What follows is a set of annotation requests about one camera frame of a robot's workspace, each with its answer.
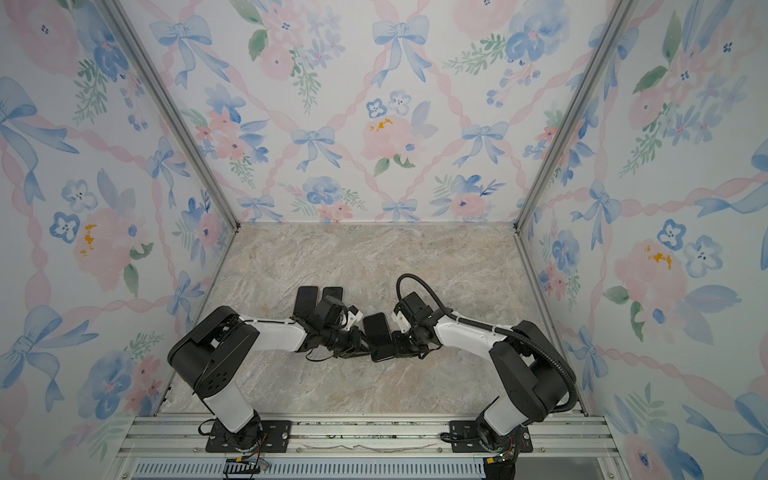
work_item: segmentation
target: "floral wallpaper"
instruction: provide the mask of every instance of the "floral wallpaper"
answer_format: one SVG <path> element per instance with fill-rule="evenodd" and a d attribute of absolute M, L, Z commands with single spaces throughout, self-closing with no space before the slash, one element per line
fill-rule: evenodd
<path fill-rule="evenodd" d="M 0 477 L 100 478 L 231 237 L 90 2 L 0 8 Z"/>
<path fill-rule="evenodd" d="M 510 222 L 614 2 L 123 6 L 242 221 Z"/>
<path fill-rule="evenodd" d="M 525 231 L 634 480 L 768 478 L 766 22 L 638 2 Z"/>

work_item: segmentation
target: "black mounting plate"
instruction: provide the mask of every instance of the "black mounting plate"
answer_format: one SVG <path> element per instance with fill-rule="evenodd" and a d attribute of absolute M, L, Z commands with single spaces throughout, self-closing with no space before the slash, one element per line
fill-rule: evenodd
<path fill-rule="evenodd" d="M 452 420 L 448 422 L 448 428 L 451 433 L 464 438 L 464 439 L 476 439 L 478 436 L 478 423 L 475 420 Z M 525 438 L 525 434 L 528 433 L 528 427 L 523 428 L 520 434 L 520 439 L 523 441 L 523 448 L 521 453 L 533 452 L 533 443 L 531 443 L 531 436 Z M 472 440 L 470 442 L 451 442 L 451 449 L 454 453 L 487 453 L 482 448 L 480 442 Z"/>
<path fill-rule="evenodd" d="M 288 451 L 288 441 L 290 440 L 290 420 L 262 420 L 262 427 L 266 433 L 266 438 L 261 445 L 262 453 L 285 453 Z M 233 445 L 224 446 L 224 425 L 221 422 L 214 422 L 214 427 L 210 430 L 208 443 L 205 445 L 205 451 L 208 453 L 241 453 Z"/>

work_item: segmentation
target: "robotic arm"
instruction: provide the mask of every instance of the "robotic arm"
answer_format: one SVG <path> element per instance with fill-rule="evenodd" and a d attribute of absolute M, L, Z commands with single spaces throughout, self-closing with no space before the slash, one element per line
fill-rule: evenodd
<path fill-rule="evenodd" d="M 415 292 L 401 296 L 400 283 L 409 277 L 427 289 L 437 310 Z M 469 319 L 447 309 L 423 280 L 411 274 L 398 279 L 397 290 L 399 302 L 392 316 L 404 337 L 397 356 L 424 358 L 429 345 L 455 346 L 496 367 L 505 394 L 477 418 L 478 437 L 486 450 L 500 452 L 510 446 L 511 435 L 520 425 L 573 408 L 577 401 L 574 373 L 536 325 L 524 321 L 510 328 Z M 339 358 L 374 352 L 355 325 L 362 313 L 346 307 L 339 297 L 324 295 L 315 305 L 317 288 L 301 287 L 294 314 L 285 320 L 243 317 L 220 306 L 171 349 L 168 362 L 217 417 L 214 429 L 220 424 L 228 445 L 251 452 L 265 435 L 258 413 L 231 381 L 248 352 L 309 352 L 320 345 Z M 533 363 L 526 365 L 523 356 L 533 356 Z M 566 392 L 568 402 L 558 406 Z"/>

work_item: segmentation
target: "beige marble surface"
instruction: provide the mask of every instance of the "beige marble surface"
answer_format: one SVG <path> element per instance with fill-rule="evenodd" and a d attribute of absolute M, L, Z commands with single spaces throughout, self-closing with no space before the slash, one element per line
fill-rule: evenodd
<path fill-rule="evenodd" d="M 204 307 L 287 318 L 301 285 L 343 286 L 366 315 L 389 315 L 395 281 L 414 273 L 443 303 L 472 318 L 541 325 L 509 225 L 243 225 Z M 429 296 L 411 280 L 413 290 Z M 311 358 L 324 358 L 321 348 Z M 368 357 L 308 362 L 304 353 L 251 353 L 235 381 L 260 412 L 477 414 L 502 390 L 493 365 L 455 348 L 373 363 Z M 206 412 L 175 377 L 162 412 Z"/>

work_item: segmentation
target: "metal corner post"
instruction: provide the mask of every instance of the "metal corner post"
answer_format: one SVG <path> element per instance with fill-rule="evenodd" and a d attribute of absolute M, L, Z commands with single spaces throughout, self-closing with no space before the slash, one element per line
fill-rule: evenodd
<path fill-rule="evenodd" d="M 605 71 L 607 63 L 611 60 L 611 56 L 615 53 L 618 42 L 621 40 L 621 36 L 636 4 L 637 0 L 617 0 L 616 9 L 606 23 L 603 38 L 600 40 L 594 56 L 584 71 L 584 80 L 571 99 L 571 103 L 568 105 L 568 109 L 563 117 L 562 127 L 555 135 L 549 154 L 536 174 L 530 193 L 525 198 L 525 204 L 520 210 L 516 223 L 519 234 L 525 232 L 528 222 L 533 217 L 538 199 L 544 193 L 549 177 L 552 175 L 560 156 L 563 154 L 568 138 L 577 127 L 579 118 L 584 113 L 592 92 Z"/>
<path fill-rule="evenodd" d="M 200 152 L 197 150 L 197 144 L 192 137 L 192 133 L 190 133 L 184 125 L 184 119 L 181 117 L 181 113 L 173 100 L 171 100 L 170 94 L 160 78 L 160 74 L 157 73 L 154 65 L 152 65 L 147 50 L 141 43 L 131 21 L 128 20 L 125 10 L 120 4 L 120 0 L 99 0 L 97 5 L 101 10 L 102 15 L 104 15 L 104 18 L 111 24 L 115 35 L 118 37 L 121 45 L 125 48 L 131 63 L 133 63 L 139 70 L 139 74 L 142 79 L 144 79 L 147 90 L 157 102 L 157 106 L 160 108 L 171 131 L 181 143 L 184 153 L 187 155 L 192 168 L 200 176 L 200 181 L 202 181 L 203 185 L 208 190 L 211 200 L 216 204 L 224 218 L 227 219 L 227 223 L 230 227 L 233 230 L 236 230 L 239 222 L 237 221 L 235 213 L 227 202 L 219 184 L 214 179 L 213 172 L 210 170 L 205 160 L 200 156 Z"/>

